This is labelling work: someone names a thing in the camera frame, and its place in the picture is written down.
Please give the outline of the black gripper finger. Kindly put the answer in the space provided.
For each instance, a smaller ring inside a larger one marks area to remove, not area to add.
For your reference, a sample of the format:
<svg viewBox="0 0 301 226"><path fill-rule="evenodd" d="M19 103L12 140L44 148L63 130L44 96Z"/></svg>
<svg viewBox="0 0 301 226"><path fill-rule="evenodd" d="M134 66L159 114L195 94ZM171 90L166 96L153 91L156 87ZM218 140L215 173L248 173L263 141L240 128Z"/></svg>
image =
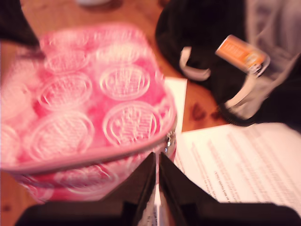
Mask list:
<svg viewBox="0 0 301 226"><path fill-rule="evenodd" d="M0 39L24 46L40 45L19 0L0 0Z"/></svg>
<svg viewBox="0 0 301 226"><path fill-rule="evenodd" d="M106 195L102 226L147 226L154 208L156 155L150 153L134 172Z"/></svg>
<svg viewBox="0 0 301 226"><path fill-rule="evenodd" d="M159 190L173 226L218 225L202 209L217 204L217 200L190 181L164 153L159 155Z"/></svg>

